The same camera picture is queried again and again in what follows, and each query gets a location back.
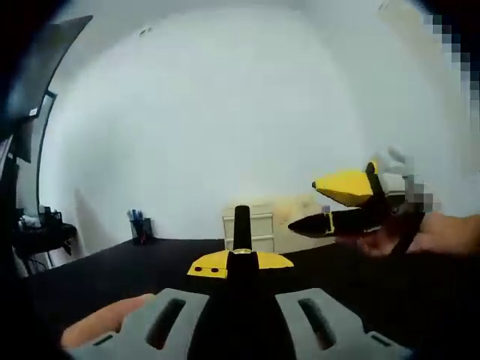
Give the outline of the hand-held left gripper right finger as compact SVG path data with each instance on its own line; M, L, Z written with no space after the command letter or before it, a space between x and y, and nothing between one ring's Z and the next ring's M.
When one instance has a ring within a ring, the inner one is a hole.
M411 349L367 330L336 296L349 295L339 250L257 254L258 359L410 359Z

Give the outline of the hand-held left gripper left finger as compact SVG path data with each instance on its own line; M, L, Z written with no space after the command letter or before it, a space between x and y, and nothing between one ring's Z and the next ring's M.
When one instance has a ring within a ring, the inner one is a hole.
M186 359L208 295L166 288L69 349L73 359Z

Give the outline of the person's left hand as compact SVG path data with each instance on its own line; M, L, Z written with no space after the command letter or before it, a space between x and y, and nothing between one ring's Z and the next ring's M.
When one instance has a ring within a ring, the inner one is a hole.
M126 316L141 308L154 297L154 294L146 293L102 307L66 328L61 336L62 347L65 349L77 348L109 332L119 332Z

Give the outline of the person's right hand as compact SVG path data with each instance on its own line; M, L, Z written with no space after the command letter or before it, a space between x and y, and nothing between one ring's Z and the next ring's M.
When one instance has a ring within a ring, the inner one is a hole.
M337 236L335 242L368 257L387 257L411 229L409 223L385 222L368 232Z

